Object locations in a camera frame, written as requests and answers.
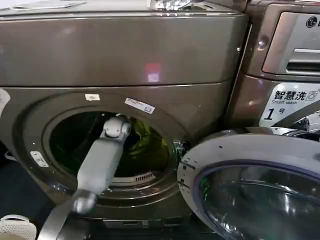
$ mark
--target white basket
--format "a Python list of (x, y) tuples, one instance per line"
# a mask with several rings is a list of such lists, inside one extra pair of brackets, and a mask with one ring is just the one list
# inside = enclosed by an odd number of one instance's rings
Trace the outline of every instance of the white basket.
[(0, 240), (35, 240), (37, 228), (20, 215), (7, 215), (0, 219)]

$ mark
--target gray robotic arm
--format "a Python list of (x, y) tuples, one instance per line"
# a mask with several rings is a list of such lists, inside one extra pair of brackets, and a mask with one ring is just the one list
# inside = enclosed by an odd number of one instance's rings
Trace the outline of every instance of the gray robotic arm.
[(131, 126), (118, 115), (104, 123), (100, 137), (94, 141), (77, 174), (77, 189), (72, 198), (55, 207), (44, 223), (38, 240), (63, 240), (61, 236), (70, 213), (85, 214), (97, 197), (111, 184), (123, 154), (123, 145)]

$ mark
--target label sticker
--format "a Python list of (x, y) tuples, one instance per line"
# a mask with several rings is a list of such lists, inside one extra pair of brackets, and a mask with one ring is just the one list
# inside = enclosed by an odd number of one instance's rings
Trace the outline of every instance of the label sticker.
[(320, 84), (280, 83), (270, 95), (260, 118), (259, 126), (271, 127), (287, 116), (319, 100)]
[(128, 98), (128, 97), (125, 99), (124, 103), (131, 106), (131, 107), (134, 107), (136, 109), (144, 111), (145, 113), (148, 113), (148, 114), (152, 114), (154, 112), (154, 110), (156, 109), (154, 106), (151, 106), (151, 105), (146, 104), (142, 101), (137, 101), (137, 100), (134, 100), (134, 99)]
[(87, 101), (100, 101), (99, 94), (85, 94), (84, 96)]
[(44, 157), (42, 156), (41, 152), (38, 151), (31, 151), (30, 152), (33, 160), (41, 167), (41, 168), (48, 168), (49, 164), (46, 162)]
[(2, 88), (0, 88), (0, 118), (1, 118), (1, 114), (5, 108), (5, 106), (7, 105), (7, 103), (10, 100), (10, 95), (7, 91), (3, 90)]

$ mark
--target washing machine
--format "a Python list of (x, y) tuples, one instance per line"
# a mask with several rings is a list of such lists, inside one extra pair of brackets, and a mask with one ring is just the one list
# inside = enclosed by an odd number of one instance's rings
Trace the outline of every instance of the washing machine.
[(0, 15), (0, 139), (53, 202), (71, 197), (104, 122), (120, 114), (131, 134), (84, 217), (113, 228), (183, 224), (192, 211), (178, 163), (220, 125), (248, 17), (144, 0), (42, 1)]
[(226, 126), (320, 129), (319, 8), (312, 1), (251, 1), (250, 33)]

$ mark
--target washing machine door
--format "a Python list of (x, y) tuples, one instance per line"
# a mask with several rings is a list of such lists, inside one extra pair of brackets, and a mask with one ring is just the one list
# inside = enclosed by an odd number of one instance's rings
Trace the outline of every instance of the washing machine door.
[(319, 140), (277, 127), (216, 133), (179, 163), (180, 191), (225, 239), (319, 239)]

